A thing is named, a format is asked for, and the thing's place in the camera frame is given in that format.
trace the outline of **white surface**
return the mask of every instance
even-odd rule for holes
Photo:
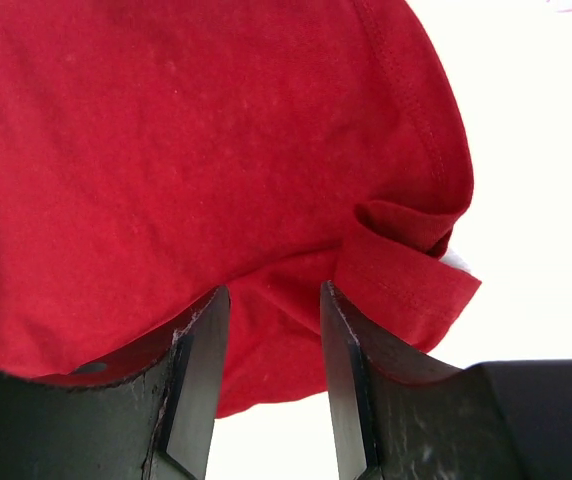
[[[433,354],[572,358],[572,14],[415,0],[466,123],[476,194],[452,244],[484,281]],[[208,480],[337,478],[327,398],[216,423]]]

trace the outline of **wrinkled fabric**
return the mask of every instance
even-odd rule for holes
[[[428,351],[471,162],[401,0],[0,0],[0,370],[68,374],[229,285],[218,416],[323,391],[319,289]]]

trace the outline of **red t-shirt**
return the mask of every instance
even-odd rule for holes
[[[0,0],[0,370],[67,374],[219,284],[219,416],[325,389],[319,288],[427,351],[471,162],[402,0]]]

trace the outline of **black object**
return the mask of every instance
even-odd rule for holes
[[[226,289],[209,293],[168,325],[74,372],[90,387],[0,373],[0,480],[203,480],[229,308]],[[95,384],[133,358],[145,362],[140,370]]]
[[[572,361],[459,370],[322,288],[341,480],[572,480]]]

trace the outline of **stitched seam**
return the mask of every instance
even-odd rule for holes
[[[359,268],[353,268],[352,273],[356,274],[367,283],[374,283],[375,285],[381,287],[388,294],[403,301],[408,308],[417,313],[440,317],[442,315],[452,315],[457,311],[457,309],[453,306],[445,306],[439,302],[435,302],[434,298],[431,299],[424,295],[411,294],[407,291],[402,293],[402,291],[399,289],[395,289],[391,285],[382,282],[376,276],[367,275]]]
[[[424,149],[437,166],[437,170],[431,169],[431,175],[436,178],[438,183],[441,184],[445,176],[443,158],[441,156],[441,152],[435,145],[435,137],[430,125],[425,120],[420,120],[418,118],[425,118],[425,114],[422,104],[419,102],[417,95],[413,92],[413,85],[408,81],[408,77],[404,74],[404,69],[400,68],[400,63],[394,53],[394,50],[386,45],[381,28],[375,20],[373,8],[370,6],[368,0],[353,0],[353,6],[357,11],[364,30],[366,31],[368,44],[373,50],[375,58],[382,69],[386,82],[388,83],[391,91],[400,96],[403,100],[405,107],[404,110],[411,118],[415,131],[417,132]],[[396,73],[398,78],[402,80],[401,83],[403,83],[406,88],[401,89],[401,91],[400,89],[395,88],[395,85],[391,80],[392,72]]]

